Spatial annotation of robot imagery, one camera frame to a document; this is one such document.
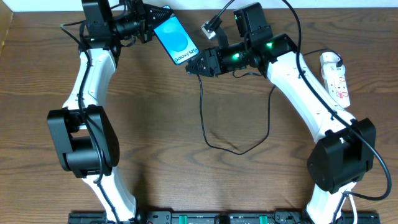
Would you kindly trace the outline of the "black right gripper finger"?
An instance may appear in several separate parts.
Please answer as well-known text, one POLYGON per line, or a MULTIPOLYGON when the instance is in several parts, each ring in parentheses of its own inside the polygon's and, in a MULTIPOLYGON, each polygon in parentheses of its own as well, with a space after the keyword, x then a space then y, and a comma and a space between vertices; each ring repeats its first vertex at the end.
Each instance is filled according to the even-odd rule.
POLYGON ((216 73, 213 68, 209 66, 199 64, 188 64, 186 66, 186 72, 204 77, 215 77, 216 73))
POLYGON ((215 67, 215 50, 214 49, 207 49, 204 50, 203 52, 199 53, 192 61, 190 61, 188 64, 199 64, 199 65, 204 65, 204 66, 209 66, 214 69, 215 67))

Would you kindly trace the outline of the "blue Samsung Galaxy smartphone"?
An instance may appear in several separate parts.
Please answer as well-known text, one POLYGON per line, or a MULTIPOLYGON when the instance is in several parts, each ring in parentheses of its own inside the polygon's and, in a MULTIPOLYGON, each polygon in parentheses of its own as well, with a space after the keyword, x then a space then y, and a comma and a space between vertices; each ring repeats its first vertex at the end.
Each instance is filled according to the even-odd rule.
POLYGON ((154 32, 175 65, 181 65, 200 53, 175 14, 157 26, 154 32))

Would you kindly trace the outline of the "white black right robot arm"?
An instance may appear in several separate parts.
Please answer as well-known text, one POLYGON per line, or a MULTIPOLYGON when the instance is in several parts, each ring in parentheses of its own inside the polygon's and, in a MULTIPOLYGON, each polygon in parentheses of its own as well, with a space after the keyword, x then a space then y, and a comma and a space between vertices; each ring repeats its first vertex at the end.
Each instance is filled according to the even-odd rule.
POLYGON ((214 16, 202 30, 218 45, 201 52, 186 67, 198 77, 216 77, 253 67, 279 88, 307 125, 315 148, 307 161, 315 183, 305 209, 312 223, 336 223, 353 187, 373 167, 376 129, 369 119, 357 120, 324 89, 307 68, 300 43, 275 35, 259 3, 234 12, 243 41, 229 44, 214 16))

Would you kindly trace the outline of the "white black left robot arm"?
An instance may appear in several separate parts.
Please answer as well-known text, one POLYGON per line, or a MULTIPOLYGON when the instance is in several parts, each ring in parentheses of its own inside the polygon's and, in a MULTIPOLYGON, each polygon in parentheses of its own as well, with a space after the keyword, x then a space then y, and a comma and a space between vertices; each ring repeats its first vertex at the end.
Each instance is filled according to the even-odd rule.
POLYGON ((121 1, 114 15, 107 1, 83 1, 85 18, 75 37, 80 68, 70 96, 48 113, 59 163, 94 191, 104 211, 73 212, 69 223, 147 223, 118 169, 119 141, 105 112, 106 95, 121 50, 139 40, 152 40, 156 27, 173 17, 168 7, 142 1, 121 1))

